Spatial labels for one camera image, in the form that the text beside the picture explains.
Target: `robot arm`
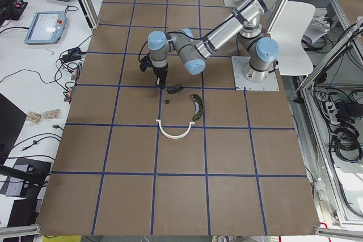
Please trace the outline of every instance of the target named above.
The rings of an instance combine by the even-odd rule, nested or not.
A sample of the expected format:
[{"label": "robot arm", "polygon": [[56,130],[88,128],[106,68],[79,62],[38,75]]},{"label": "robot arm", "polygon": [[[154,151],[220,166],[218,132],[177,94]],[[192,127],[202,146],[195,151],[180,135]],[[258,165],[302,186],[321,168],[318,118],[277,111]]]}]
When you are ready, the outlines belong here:
[{"label": "robot arm", "polygon": [[156,85],[164,88],[168,72],[167,53],[176,51],[188,72],[196,75],[204,70],[208,57],[239,33],[239,42],[251,52],[252,70],[262,73],[267,71],[270,62],[277,57],[278,46],[272,39],[262,37],[260,16],[270,10],[276,1],[243,0],[229,17],[196,44],[193,44],[196,39],[192,37],[189,29],[167,33],[152,32],[147,38],[150,53],[141,61],[140,69],[145,71],[147,67],[152,67],[157,76]]}]

